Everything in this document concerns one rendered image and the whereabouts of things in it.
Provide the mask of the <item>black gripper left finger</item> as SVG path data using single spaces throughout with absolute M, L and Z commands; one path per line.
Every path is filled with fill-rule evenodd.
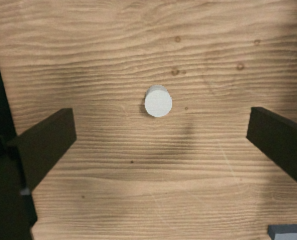
M 73 108 L 7 143 L 0 135 L 0 240 L 35 240 L 21 195 L 30 195 L 76 140 Z

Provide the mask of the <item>grey cylinder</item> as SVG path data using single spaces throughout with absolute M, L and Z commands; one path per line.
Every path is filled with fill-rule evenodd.
M 172 108 L 172 99 L 167 89 L 162 85 L 153 85 L 145 95 L 145 108 L 155 117 L 166 115 Z

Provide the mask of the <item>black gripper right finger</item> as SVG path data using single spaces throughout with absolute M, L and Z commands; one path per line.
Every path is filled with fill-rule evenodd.
M 246 139 L 297 182 L 297 123 L 251 107 Z

